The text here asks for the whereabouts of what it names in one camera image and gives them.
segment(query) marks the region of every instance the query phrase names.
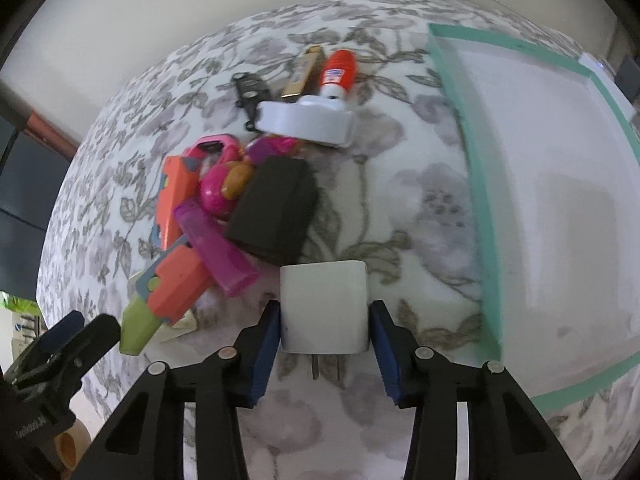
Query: tape roll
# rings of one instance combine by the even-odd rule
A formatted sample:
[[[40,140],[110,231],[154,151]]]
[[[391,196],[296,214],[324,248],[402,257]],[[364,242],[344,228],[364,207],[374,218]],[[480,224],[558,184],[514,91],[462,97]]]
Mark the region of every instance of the tape roll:
[[[91,435],[82,421],[76,419],[76,423],[64,433],[60,433],[53,442],[59,459],[67,469],[73,471],[89,449]]]

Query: blue gripper pad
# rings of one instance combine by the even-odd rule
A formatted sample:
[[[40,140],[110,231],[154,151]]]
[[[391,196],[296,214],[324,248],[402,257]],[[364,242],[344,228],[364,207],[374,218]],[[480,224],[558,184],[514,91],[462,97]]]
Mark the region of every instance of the blue gripper pad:
[[[243,329],[234,343],[241,357],[230,387],[236,394],[236,406],[252,408],[264,395],[279,345],[280,302],[271,300],[258,324]]]
[[[40,336],[38,346],[45,354],[56,354],[84,328],[84,316],[72,310]]]
[[[406,394],[403,381],[411,374],[418,343],[411,332],[393,322],[385,302],[380,300],[369,306],[369,336],[386,394],[394,404],[402,405]]]

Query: table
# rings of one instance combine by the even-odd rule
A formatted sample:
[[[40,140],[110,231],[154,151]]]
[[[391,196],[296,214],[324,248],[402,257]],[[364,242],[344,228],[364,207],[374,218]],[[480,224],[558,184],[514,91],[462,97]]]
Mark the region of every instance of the table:
[[[559,32],[456,0],[323,0],[262,12],[169,54],[104,106],[80,146],[47,232],[38,302],[48,323],[78,309],[120,318],[127,279],[158,255],[150,240],[161,162],[205,132],[248,140],[233,72],[284,86],[305,45],[350,48],[359,74],[360,129],[345,150],[306,148],[322,188],[304,261],[360,259],[370,299],[385,300],[421,344],[464,359],[479,335],[481,283],[463,143],[426,46],[428,22],[496,30],[577,57]],[[196,332],[132,358],[111,351],[83,391],[105,418],[158,353],[198,362],[255,323],[278,290],[277,269],[242,298],[208,291]],[[350,356],[344,381],[321,360],[280,353],[266,396],[239,414],[252,479],[401,478],[413,410],[396,410],[372,351]],[[546,420],[585,479],[608,479],[639,438],[638,368]],[[186,478],[194,478],[193,409],[186,416]]]

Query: wall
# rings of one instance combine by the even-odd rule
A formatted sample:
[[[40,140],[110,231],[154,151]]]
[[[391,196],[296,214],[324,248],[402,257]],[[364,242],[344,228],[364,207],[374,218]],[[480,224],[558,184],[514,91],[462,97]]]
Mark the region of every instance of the wall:
[[[229,22],[309,0],[48,0],[0,72],[5,94],[81,139],[119,85]],[[600,54],[613,29],[603,0],[500,0]]]
[[[14,362],[11,354],[11,338],[14,333],[12,312],[0,306],[0,368],[2,371]]]

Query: black box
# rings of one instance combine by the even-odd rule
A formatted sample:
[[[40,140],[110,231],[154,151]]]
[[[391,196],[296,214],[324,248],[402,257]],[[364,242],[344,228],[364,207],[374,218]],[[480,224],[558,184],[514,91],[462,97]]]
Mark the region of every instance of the black box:
[[[296,264],[317,201],[316,178],[306,160],[270,156],[242,194],[225,237],[270,264]]]

